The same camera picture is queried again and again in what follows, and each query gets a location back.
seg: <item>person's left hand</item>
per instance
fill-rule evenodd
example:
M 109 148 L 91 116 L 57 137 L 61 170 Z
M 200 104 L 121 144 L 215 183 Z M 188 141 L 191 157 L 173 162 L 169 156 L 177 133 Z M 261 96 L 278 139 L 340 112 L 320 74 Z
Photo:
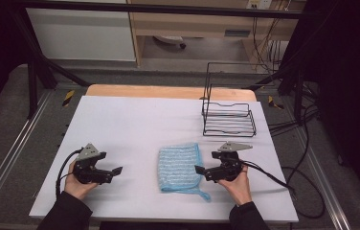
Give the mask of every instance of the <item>person's left hand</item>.
M 83 200 L 85 196 L 94 188 L 96 188 L 98 183 L 89 183 L 81 184 L 76 177 L 72 174 L 73 168 L 75 167 L 76 161 L 73 161 L 69 166 L 69 174 L 66 177 L 66 182 L 64 185 L 64 192 L 74 196 L 79 200 Z

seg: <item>black wire rack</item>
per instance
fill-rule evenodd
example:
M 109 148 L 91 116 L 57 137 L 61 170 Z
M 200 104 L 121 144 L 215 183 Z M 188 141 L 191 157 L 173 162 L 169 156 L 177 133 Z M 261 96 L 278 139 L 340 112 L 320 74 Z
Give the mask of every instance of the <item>black wire rack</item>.
M 213 102 L 212 92 L 218 88 L 244 88 L 246 84 L 213 83 L 210 64 L 240 64 L 211 62 L 207 66 L 201 114 L 204 136 L 253 137 L 257 134 L 255 120 L 248 103 Z

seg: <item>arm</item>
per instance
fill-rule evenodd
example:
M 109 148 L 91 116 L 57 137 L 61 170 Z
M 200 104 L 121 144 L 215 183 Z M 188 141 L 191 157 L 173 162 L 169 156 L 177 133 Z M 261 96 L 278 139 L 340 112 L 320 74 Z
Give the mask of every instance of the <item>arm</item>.
M 73 171 L 75 162 L 69 166 Z M 56 199 L 55 205 L 39 224 L 37 230 L 79 230 L 89 225 L 91 210 L 82 202 L 97 183 L 81 184 L 72 174 L 67 175 L 64 191 Z
M 252 201 L 249 187 L 248 167 L 244 166 L 239 176 L 233 181 L 219 180 L 234 199 L 236 206 L 231 210 L 230 223 L 234 230 L 268 230 L 269 227 L 261 217 Z

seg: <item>black sleeve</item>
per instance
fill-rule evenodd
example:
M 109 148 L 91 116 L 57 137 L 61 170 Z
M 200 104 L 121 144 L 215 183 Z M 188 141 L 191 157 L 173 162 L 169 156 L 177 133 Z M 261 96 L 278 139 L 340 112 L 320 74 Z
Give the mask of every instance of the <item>black sleeve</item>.
M 233 230 L 269 230 L 254 202 L 235 206 L 230 213 Z
M 88 228 L 93 212 L 81 200 L 62 192 L 37 230 L 79 230 Z

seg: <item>aluminum rail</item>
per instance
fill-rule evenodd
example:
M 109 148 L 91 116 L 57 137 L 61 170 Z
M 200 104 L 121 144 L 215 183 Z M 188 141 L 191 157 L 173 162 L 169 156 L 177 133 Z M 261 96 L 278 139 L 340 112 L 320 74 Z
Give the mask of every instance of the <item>aluminum rail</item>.
M 24 127 L 22 128 L 21 132 L 19 133 L 18 137 L 10 148 L 7 156 L 4 158 L 0 166 L 0 190 L 5 183 L 8 175 L 10 174 L 13 165 L 18 159 L 19 154 L 21 153 L 29 137 L 31 136 L 31 133 L 34 131 L 34 127 L 36 126 L 52 95 L 53 90 L 47 90 L 42 95 L 38 104 L 38 110 L 35 112 L 33 117 L 25 123 Z

